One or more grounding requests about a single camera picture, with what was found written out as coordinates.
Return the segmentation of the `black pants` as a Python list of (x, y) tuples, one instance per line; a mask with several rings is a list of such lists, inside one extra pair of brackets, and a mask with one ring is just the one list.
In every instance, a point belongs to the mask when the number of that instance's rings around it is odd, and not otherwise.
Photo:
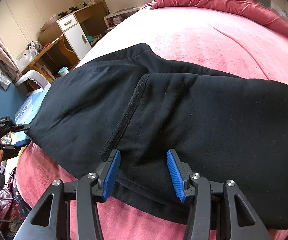
[(75, 178), (121, 153), (113, 196), (185, 223), (168, 150), (208, 180), (232, 179), (270, 229), (288, 229), (288, 85), (166, 60), (144, 43), (56, 79), (27, 132)]

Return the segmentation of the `maroon jacket sleeve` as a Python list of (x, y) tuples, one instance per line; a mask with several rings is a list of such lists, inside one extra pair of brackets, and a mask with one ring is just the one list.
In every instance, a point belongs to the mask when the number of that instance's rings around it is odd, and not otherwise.
[(16, 183), (14, 168), (0, 191), (0, 235), (3, 239), (14, 239), (21, 224), (32, 208), (24, 201)]

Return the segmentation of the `clear plastic bag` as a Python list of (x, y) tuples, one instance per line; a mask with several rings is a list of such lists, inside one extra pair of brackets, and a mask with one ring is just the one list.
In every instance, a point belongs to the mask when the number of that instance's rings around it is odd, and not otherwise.
[(32, 41), (28, 44), (27, 49), (17, 56), (16, 65), (21, 72), (39, 54), (42, 48), (43, 46), (39, 41)]

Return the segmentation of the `teal lidded cup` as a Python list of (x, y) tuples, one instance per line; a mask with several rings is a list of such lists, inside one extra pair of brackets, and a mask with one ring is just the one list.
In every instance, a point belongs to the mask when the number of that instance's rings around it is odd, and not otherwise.
[(59, 74), (60, 76), (65, 76), (65, 75), (67, 75), (68, 73), (69, 73), (69, 70), (68, 70), (67, 67), (62, 67), (62, 68), (59, 70), (59, 72), (58, 72), (58, 74)]

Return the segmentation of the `wooden desk shelf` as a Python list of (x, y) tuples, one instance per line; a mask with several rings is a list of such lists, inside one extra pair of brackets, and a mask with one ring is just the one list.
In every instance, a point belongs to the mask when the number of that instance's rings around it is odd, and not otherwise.
[[(95, 38), (105, 34), (107, 26), (104, 22), (104, 17), (107, 13), (102, 2), (87, 5), (70, 14), (75, 15), (87, 39), (89, 36)], [(22, 74), (29, 70), (36, 70), (49, 82), (52, 82), (58, 75), (60, 68), (73, 69), (81, 61), (69, 45), (57, 22), (54, 22), (41, 32), (38, 41), (43, 48), (24, 68)], [(89, 40), (88, 42), (91, 48), (95, 44)]]

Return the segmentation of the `white cabinet with drawer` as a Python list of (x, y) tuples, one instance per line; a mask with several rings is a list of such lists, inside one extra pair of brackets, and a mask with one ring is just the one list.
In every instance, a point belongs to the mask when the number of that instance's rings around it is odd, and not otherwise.
[(91, 45), (88, 42), (88, 39), (75, 15), (66, 15), (65, 17), (57, 20), (57, 24), (79, 60), (82, 60), (91, 50)]

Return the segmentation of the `pink bed with sheet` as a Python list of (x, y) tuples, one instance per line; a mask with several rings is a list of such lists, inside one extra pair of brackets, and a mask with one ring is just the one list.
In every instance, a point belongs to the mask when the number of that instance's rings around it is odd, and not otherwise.
[[(247, 18), (201, 8), (143, 9), (105, 35), (78, 67), (141, 43), (166, 60), (288, 85), (288, 38)], [(56, 178), (78, 179), (31, 142), (16, 171), (25, 202), (34, 206)], [(184, 233), (184, 223), (156, 217), (114, 196), (99, 212), (106, 239), (180, 239)], [(273, 239), (288, 235), (288, 229), (268, 229)]]

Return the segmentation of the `white low bedside shelf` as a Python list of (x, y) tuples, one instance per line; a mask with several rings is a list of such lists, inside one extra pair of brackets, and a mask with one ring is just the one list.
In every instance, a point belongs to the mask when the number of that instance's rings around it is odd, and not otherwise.
[(109, 14), (104, 17), (104, 22), (107, 26), (106, 32), (110, 31), (111, 29), (115, 28), (117, 25), (119, 25), (122, 21), (127, 19), (128, 17), (132, 16), (136, 12), (138, 12), (141, 9), (141, 7), (131, 7), (131, 8), (125, 8), (121, 9), (117, 12), (114, 12), (112, 14)]

